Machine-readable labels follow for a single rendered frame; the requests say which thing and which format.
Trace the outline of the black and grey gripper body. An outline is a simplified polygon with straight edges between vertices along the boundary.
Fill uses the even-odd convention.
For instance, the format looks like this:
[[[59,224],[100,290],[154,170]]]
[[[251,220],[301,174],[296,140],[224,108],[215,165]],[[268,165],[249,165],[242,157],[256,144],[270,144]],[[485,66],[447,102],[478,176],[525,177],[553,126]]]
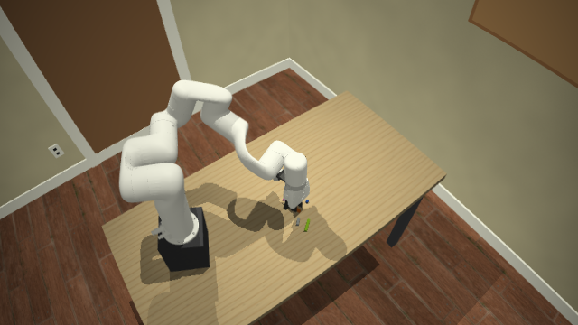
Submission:
[[[283,200],[284,203],[287,200],[289,208],[294,209],[309,195],[309,193],[310,193],[310,184],[307,179],[306,186],[303,190],[292,191],[284,189]]]

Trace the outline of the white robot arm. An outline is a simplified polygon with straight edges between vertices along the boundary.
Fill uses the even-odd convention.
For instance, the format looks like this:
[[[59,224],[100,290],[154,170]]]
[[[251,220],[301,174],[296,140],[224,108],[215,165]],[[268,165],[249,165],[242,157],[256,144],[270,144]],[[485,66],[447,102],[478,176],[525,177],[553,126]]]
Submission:
[[[268,181],[282,180],[285,190],[299,191],[307,183],[306,157],[287,144],[272,142],[259,161],[248,152],[248,122],[228,110],[232,101],[228,90],[180,80],[172,87],[168,107],[152,115],[150,134],[124,143],[119,173],[122,199],[131,203],[154,200],[162,225],[151,233],[163,232],[158,238],[175,245],[192,241],[199,231],[199,221],[185,195],[182,169],[175,164],[178,128],[188,123],[197,101],[203,102],[201,121],[235,145],[239,160],[252,173]]]

